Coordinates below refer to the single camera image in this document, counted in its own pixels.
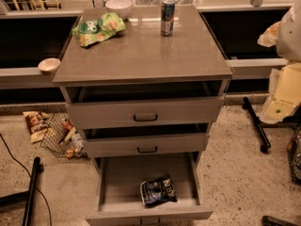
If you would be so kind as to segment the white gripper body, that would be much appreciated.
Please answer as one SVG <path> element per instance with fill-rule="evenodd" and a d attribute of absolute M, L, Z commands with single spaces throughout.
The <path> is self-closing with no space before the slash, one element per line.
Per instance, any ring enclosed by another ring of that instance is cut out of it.
<path fill-rule="evenodd" d="M 275 124 L 291 116 L 301 104 L 301 63 L 290 62 L 281 70 L 273 69 L 269 96 L 260 112 L 262 122 Z"/>

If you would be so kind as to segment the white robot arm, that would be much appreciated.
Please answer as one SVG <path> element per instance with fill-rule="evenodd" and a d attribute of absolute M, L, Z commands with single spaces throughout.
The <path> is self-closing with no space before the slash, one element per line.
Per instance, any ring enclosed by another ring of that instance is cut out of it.
<path fill-rule="evenodd" d="M 279 22 L 269 26 L 257 44 L 275 45 L 277 54 L 287 60 L 281 70 L 271 71 L 269 96 L 260 113 L 261 121 L 275 124 L 301 105 L 301 0 L 296 0 Z"/>

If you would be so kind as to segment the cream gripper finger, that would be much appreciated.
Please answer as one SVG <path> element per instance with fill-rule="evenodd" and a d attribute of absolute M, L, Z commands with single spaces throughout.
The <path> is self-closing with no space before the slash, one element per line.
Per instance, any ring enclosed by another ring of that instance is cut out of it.
<path fill-rule="evenodd" d="M 270 25 L 258 38 L 257 44 L 264 47 L 272 47 L 277 44 L 280 22 Z"/>

